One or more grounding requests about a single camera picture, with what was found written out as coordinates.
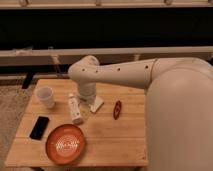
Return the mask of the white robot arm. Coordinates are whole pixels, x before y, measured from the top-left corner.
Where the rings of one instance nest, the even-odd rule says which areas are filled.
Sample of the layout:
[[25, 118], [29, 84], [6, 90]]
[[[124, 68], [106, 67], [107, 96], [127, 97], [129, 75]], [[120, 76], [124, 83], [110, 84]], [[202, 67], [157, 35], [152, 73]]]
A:
[[213, 66], [199, 58], [105, 65], [86, 56], [68, 69], [82, 98], [97, 82], [145, 91], [148, 171], [213, 171]]

